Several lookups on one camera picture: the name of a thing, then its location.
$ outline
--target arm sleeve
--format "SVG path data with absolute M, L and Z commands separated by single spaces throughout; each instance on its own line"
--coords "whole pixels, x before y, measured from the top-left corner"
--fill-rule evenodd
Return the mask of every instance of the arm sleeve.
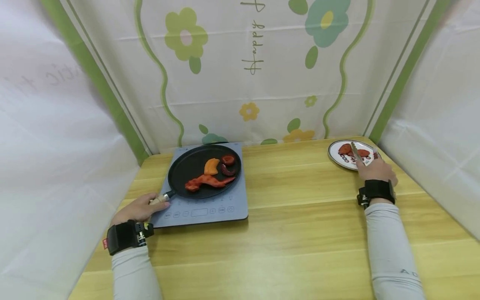
M 112 257 L 115 300 L 161 300 L 160 286 L 147 247 L 128 249 Z
M 365 215 L 373 290 L 377 300 L 424 300 L 398 207 L 377 203 L 368 207 Z

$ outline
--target white backdrop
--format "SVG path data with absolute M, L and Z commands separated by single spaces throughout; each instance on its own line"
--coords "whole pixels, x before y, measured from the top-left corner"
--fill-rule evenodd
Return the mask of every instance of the white backdrop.
M 60 1 L 153 153 L 363 134 L 435 4 Z
M 0 299 L 65 299 L 138 165 L 37 1 L 0 37 Z
M 480 239 L 480 0 L 452 3 L 381 147 Z

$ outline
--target plate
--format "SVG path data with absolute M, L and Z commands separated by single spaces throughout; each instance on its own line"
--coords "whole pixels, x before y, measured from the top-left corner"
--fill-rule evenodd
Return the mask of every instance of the plate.
M 343 146 L 344 144 L 349 144 L 351 142 L 355 143 L 355 146 L 357 147 L 358 150 L 363 149 L 370 152 L 370 155 L 368 157 L 362 157 L 362 161 L 366 166 L 368 166 L 371 162 L 373 162 L 374 149 L 365 143 L 354 141 L 354 140 L 341 140 L 341 141 L 333 142 L 328 147 L 328 156 L 330 156 L 330 158 L 334 162 L 341 165 L 342 167 L 357 171 L 358 170 L 357 165 L 355 164 L 356 159 L 354 157 L 338 154 L 338 151 L 341 146 Z

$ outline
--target wooden pan handle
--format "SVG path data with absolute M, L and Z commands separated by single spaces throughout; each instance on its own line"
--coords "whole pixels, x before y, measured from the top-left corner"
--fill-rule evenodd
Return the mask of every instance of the wooden pan handle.
M 160 202 L 165 202 L 165 201 L 168 201 L 169 198 L 167 195 L 163 194 L 163 195 L 158 195 L 155 199 L 151 200 L 150 201 L 150 205 L 153 205 L 153 204 L 157 204 L 157 203 L 160 203 Z

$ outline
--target green flower pattern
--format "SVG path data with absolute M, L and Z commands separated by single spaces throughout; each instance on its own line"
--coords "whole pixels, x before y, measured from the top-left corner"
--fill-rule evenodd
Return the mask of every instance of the green flower pattern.
M 338 35 L 348 25 L 347 9 L 350 0 L 316 0 L 308 10 L 305 21 L 307 34 L 320 48 L 326 48 L 335 42 Z
M 175 51 L 181 61 L 189 61 L 190 70 L 200 73 L 202 68 L 200 57 L 204 53 L 204 45 L 208 41 L 207 32 L 197 25 L 197 14 L 190 7 L 185 7 L 180 14 L 169 12 L 165 17 L 167 34 L 165 44 Z
M 212 144 L 212 143 L 228 143 L 228 140 L 223 136 L 216 135 L 214 133 L 208 133 L 208 128 L 202 124 L 198 124 L 198 129 L 200 132 L 205 134 L 202 138 L 202 144 Z
M 315 0 L 310 8 L 306 0 L 290 0 L 288 6 L 296 14 L 308 13 L 305 31 L 313 36 L 315 46 L 311 47 L 305 56 L 305 67 L 311 69 L 317 63 L 318 47 L 326 48 L 332 45 L 348 26 L 347 10 L 350 0 Z

